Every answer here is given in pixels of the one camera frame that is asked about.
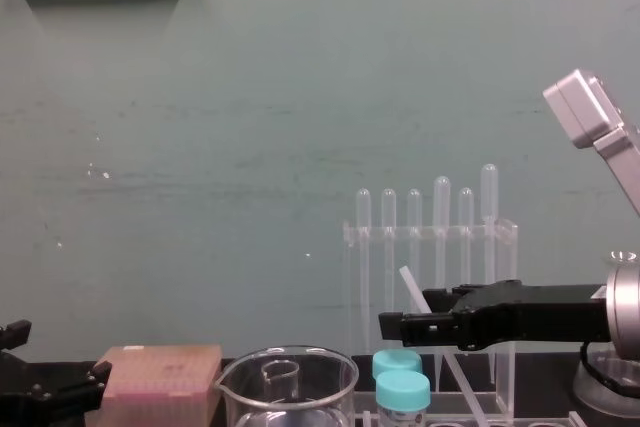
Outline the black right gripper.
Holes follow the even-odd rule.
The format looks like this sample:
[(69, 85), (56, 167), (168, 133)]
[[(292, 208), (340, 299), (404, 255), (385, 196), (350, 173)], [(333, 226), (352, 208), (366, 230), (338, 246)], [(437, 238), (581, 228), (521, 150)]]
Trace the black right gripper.
[(431, 310), (445, 313), (378, 316), (383, 340), (405, 347), (458, 346), (483, 350), (510, 341), (607, 342), (606, 299), (597, 284), (525, 285), (505, 280), (491, 285), (463, 284), (425, 289)]

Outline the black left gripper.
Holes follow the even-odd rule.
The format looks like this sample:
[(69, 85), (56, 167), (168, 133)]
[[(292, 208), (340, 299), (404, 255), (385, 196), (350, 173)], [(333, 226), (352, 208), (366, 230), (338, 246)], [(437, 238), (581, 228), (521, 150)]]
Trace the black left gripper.
[(83, 426), (83, 413), (101, 405), (112, 364), (28, 362), (7, 351), (25, 345), (31, 328), (28, 320), (0, 328), (1, 425)]

